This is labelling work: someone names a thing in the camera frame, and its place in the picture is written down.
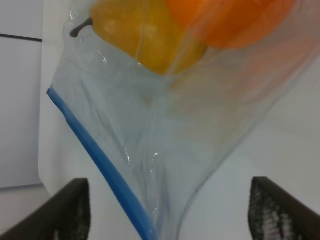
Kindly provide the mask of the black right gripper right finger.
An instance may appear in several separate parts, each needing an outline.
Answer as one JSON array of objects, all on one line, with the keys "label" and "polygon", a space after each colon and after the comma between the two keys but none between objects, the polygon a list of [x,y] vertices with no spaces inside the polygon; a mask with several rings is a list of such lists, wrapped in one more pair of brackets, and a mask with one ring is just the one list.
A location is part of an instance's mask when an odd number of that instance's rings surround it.
[{"label": "black right gripper right finger", "polygon": [[253,240],[320,238],[320,215],[267,177],[252,178],[247,218]]}]

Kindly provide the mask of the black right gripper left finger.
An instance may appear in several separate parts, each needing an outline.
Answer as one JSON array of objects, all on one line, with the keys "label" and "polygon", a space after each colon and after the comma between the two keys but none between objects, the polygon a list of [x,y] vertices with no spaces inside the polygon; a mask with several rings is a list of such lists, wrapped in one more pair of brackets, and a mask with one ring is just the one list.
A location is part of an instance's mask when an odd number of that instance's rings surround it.
[{"label": "black right gripper left finger", "polygon": [[75,178],[43,206],[3,233],[2,240],[87,240],[91,228],[90,187]]}]

